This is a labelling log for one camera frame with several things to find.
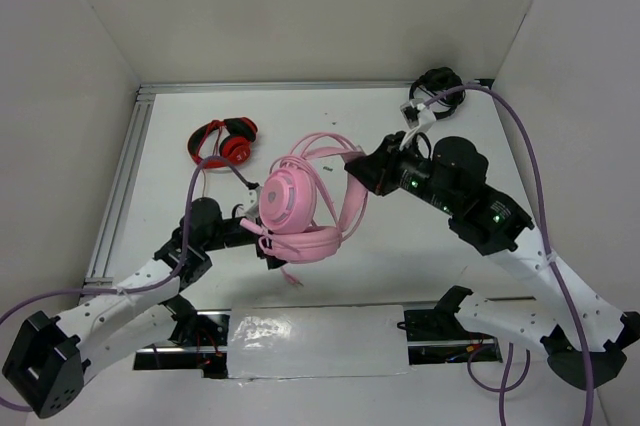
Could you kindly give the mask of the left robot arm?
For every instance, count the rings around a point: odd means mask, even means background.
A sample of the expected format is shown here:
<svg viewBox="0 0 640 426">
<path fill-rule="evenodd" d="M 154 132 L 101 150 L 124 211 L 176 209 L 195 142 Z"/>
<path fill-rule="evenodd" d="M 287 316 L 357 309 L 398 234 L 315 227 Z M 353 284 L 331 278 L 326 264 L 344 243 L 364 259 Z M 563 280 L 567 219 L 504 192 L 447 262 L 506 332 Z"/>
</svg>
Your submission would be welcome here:
<svg viewBox="0 0 640 426">
<path fill-rule="evenodd" d="M 79 304 L 21 324 L 2 367 L 21 396 L 17 409 L 50 418 L 98 373 L 152 343 L 189 343 L 203 321 L 183 291 L 212 266 L 210 252 L 258 247 L 243 216 L 223 216 L 212 198 L 194 200 L 170 239 L 128 277 L 79 290 Z"/>
</svg>

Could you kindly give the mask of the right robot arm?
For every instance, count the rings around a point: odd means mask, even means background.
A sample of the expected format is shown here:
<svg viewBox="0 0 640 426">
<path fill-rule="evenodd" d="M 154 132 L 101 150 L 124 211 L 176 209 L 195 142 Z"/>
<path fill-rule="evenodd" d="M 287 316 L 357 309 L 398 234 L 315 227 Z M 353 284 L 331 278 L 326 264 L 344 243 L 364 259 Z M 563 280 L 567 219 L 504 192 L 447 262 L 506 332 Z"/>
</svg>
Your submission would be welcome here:
<svg viewBox="0 0 640 426">
<path fill-rule="evenodd" d="M 531 216 L 510 196 L 487 185 L 488 160 L 467 139 L 439 140 L 430 158 L 401 148 L 402 133 L 386 136 L 371 154 L 345 169 L 369 192 L 386 196 L 402 189 L 448 216 L 460 240 L 525 285 L 534 302 L 524 308 L 490 301 L 453 286 L 438 302 L 436 325 L 448 338 L 465 331 L 505 339 L 545 357 L 568 384 L 587 387 L 618 376 L 625 348 L 639 339 L 639 315 L 623 312 L 591 289 L 560 257 L 545 250 Z"/>
</svg>

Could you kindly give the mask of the pink headphones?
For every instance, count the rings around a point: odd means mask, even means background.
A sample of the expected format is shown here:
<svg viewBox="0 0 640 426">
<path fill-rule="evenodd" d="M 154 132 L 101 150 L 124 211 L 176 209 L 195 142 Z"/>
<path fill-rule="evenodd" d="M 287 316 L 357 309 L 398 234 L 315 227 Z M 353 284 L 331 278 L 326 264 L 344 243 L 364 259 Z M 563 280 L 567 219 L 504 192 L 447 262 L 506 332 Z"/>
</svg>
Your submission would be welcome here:
<svg viewBox="0 0 640 426">
<path fill-rule="evenodd" d="M 287 263 L 315 263 L 336 254 L 359 227 L 368 191 L 348 175 L 342 208 L 337 210 L 312 162 L 330 157 L 348 162 L 358 156 L 364 156 L 361 148 L 340 134 L 304 136 L 271 165 L 258 218 L 243 219 L 240 226 L 270 239 L 268 252 Z"/>
</svg>

